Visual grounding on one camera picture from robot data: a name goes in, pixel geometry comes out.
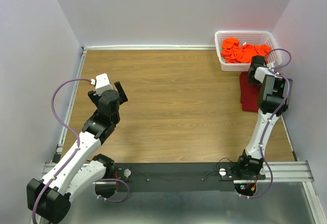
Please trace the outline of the aluminium front rail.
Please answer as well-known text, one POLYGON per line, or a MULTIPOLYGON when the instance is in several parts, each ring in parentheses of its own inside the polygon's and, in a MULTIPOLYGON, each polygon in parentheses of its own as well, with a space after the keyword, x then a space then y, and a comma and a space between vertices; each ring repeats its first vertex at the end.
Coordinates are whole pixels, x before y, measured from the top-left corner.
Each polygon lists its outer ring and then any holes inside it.
MULTIPOLYGON (((219 174, 223 181, 241 183, 253 177, 253 173, 241 176, 237 173, 237 164, 219 163, 116 163, 116 171, 122 180, 130 181, 131 177, 140 175, 144 178, 175 179, 192 174, 206 178, 219 174)), ((308 162, 269 162, 263 164, 257 179, 261 182, 313 182, 314 177, 308 162)))

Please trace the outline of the aluminium back rail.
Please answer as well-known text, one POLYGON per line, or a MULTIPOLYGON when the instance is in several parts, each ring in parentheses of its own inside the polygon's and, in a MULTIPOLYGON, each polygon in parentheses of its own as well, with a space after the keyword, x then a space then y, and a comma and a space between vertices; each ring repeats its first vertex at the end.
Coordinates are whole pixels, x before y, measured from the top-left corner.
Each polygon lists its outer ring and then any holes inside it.
POLYGON ((216 49, 215 45, 102 45, 83 46, 84 51, 101 50, 176 50, 176 49, 216 49))

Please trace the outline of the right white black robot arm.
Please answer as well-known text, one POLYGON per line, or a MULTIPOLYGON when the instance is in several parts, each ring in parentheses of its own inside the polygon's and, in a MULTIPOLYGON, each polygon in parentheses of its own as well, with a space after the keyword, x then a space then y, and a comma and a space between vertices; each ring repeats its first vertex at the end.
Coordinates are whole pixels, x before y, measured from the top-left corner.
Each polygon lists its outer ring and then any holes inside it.
POLYGON ((258 175, 263 168, 265 151, 275 123, 287 111, 293 80, 265 65, 263 56, 254 56, 248 81, 260 85, 257 99, 258 118, 249 144, 238 158, 237 172, 242 177, 258 175))

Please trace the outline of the orange t-shirt in basket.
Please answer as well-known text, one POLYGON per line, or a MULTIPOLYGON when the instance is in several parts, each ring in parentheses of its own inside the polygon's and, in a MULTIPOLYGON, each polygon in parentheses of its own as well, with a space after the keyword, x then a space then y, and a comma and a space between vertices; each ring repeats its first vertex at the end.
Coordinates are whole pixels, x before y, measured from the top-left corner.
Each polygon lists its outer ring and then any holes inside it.
POLYGON ((254 56, 265 56, 272 48, 266 44, 240 45, 240 41, 236 38, 227 38, 221 44, 221 56, 226 63, 250 63, 254 56))

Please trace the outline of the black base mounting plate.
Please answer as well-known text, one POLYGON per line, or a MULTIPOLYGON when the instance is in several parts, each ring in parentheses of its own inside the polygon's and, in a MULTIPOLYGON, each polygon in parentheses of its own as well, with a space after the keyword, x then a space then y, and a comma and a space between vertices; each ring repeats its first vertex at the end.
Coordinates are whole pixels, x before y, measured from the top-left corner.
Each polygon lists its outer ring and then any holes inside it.
POLYGON ((240 173, 236 162, 117 163, 104 176, 121 182, 98 182, 95 193, 103 197, 125 192, 239 191, 254 194, 253 186, 266 177, 240 173))

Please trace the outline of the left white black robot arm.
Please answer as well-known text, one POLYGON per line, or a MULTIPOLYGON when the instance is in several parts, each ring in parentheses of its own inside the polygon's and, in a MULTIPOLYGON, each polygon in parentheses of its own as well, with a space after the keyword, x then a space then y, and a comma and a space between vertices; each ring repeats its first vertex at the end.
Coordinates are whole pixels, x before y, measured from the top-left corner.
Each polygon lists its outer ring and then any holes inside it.
POLYGON ((64 157, 40 180, 32 179, 27 185, 28 208, 32 223, 41 219, 60 223, 67 215, 74 198, 94 182, 114 182, 115 187, 127 183, 120 179, 110 158, 97 155, 89 164, 83 164, 113 133, 120 122, 119 107, 128 98, 120 84, 109 79, 89 80, 95 87, 88 92, 96 110, 85 122, 80 133, 73 132, 76 142, 64 157))

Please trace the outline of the white plastic laundry basket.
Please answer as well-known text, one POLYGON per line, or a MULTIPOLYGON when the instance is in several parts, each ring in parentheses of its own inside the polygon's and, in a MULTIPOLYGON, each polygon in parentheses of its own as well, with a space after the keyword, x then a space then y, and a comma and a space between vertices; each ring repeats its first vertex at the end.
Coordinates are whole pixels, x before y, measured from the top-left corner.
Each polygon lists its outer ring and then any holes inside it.
POLYGON ((264 57, 266 65, 269 67, 278 66, 282 63, 281 54, 275 49, 277 43, 270 32, 267 31, 250 31, 250 30, 228 30, 228 31, 217 31, 215 33, 215 46, 217 56, 223 71, 247 71, 250 63, 226 63, 225 59, 221 56, 220 51, 222 50, 221 44, 227 38, 236 38, 240 41, 240 45, 252 44, 262 45, 266 44, 272 48, 264 57))

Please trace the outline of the dark red t-shirt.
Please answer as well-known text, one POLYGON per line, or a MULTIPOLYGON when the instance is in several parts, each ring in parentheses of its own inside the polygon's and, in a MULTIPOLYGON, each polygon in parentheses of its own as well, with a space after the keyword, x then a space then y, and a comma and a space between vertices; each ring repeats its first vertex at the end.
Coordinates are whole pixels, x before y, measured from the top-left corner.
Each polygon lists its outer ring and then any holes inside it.
POLYGON ((240 73, 239 82, 242 110, 246 112, 257 112, 259 108, 256 102, 260 91, 260 85, 257 83, 249 83, 247 72, 240 73))

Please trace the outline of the aluminium right side rail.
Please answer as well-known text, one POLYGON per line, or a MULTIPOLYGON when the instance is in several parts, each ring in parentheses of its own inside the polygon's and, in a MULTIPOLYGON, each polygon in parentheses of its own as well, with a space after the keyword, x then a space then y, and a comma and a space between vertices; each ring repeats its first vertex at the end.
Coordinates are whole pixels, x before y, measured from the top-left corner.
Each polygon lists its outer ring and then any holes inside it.
POLYGON ((292 151, 294 161, 298 161, 298 158, 297 158, 296 152, 294 150, 293 143, 292 143, 292 140, 291 140, 291 137, 290 137, 290 134, 289 134, 289 131, 288 131, 288 128, 287 128, 287 125, 286 125, 286 122, 285 122, 285 119, 284 119, 283 115, 282 115, 282 122, 283 122, 284 129, 286 131, 286 136, 287 136, 287 139, 288 139, 291 151, 292 151))

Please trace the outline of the aluminium rail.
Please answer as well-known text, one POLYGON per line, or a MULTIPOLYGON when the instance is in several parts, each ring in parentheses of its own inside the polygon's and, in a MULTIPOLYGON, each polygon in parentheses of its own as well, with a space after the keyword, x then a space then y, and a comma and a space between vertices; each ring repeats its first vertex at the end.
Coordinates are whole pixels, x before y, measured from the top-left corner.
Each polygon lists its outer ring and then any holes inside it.
MULTIPOLYGON (((144 178, 175 179, 192 174, 206 178, 219 174, 223 181, 241 183, 253 177, 253 173, 241 176, 237 173, 237 164, 219 163, 116 163, 116 171, 122 180, 130 181, 131 177, 140 175, 144 178)), ((269 162, 263 164, 257 179, 261 182, 313 182, 314 177, 308 162, 269 162)))
POLYGON ((284 129, 286 131, 286 136, 287 136, 287 139, 288 139, 291 151, 292 151, 294 161, 298 161, 298 158, 297 158, 296 152, 294 150, 293 143, 292 143, 292 140, 291 140, 291 137, 290 137, 290 134, 289 134, 289 131, 288 131, 288 128, 287 128, 287 125, 286 125, 286 122, 285 122, 285 119, 284 119, 283 115, 282 115, 282 122, 283 122, 284 129))
MULTIPOLYGON (((87 50, 82 48, 82 54, 81 54, 79 67, 78 67, 78 70, 77 70, 76 79, 81 77, 82 69, 83 69, 83 66, 84 66, 85 58, 86 58, 86 53, 87 53, 87 50)), ((68 104, 68 109, 67 109, 67 112, 66 112, 66 115, 65 115, 65 118, 64 118, 64 123, 66 125, 69 124, 69 121, 70 121, 70 118, 71 118, 71 114, 72 114, 72 110, 73 110, 73 106, 74 106, 74 102, 75 102, 75 98, 76 98, 76 94, 77 94, 77 90, 78 90, 79 81, 72 82, 72 85, 73 85, 73 91, 72 91, 72 95, 70 97, 69 104, 68 104)), ((58 163, 59 162, 60 157, 62 155, 66 134, 67 134, 67 128, 63 127, 62 130, 61 130, 60 137, 59 137, 57 147, 56 147, 56 151, 54 153, 53 159, 51 160, 51 163, 58 163)))
POLYGON ((83 46, 84 51, 101 50, 176 50, 176 49, 216 49, 215 45, 102 45, 83 46))

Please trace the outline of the aluminium left side rail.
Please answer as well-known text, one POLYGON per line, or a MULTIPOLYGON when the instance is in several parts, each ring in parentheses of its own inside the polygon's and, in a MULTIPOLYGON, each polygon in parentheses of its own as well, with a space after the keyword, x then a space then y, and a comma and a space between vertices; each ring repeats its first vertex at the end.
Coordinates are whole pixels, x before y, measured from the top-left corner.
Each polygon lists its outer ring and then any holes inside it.
MULTIPOLYGON (((83 66, 84 66, 85 58, 86 58, 86 53, 87 53, 87 50, 82 48, 82 54, 81 54, 79 67, 78 67, 78 70, 77 70, 76 79, 81 77, 82 69, 83 69, 83 66)), ((73 110, 73 106, 74 106, 74 102, 75 102, 75 98, 76 98, 76 94, 77 94, 77 90, 78 90, 79 81, 72 82, 72 85, 73 85, 73 91, 72 91, 72 95, 70 97, 69 104, 68 104, 68 109, 67 109, 67 112, 66 112, 66 115, 65 115, 65 118, 64 118, 64 123, 66 125, 69 124, 69 121, 70 121, 70 118, 71 118, 71 114, 72 114, 72 110, 73 110)), ((51 160, 51 163, 58 163, 59 162, 60 157, 62 155, 66 134, 67 134, 67 128, 63 127, 62 130, 61 130, 60 137, 59 137, 57 147, 56 147, 56 151, 54 153, 53 159, 51 160)))

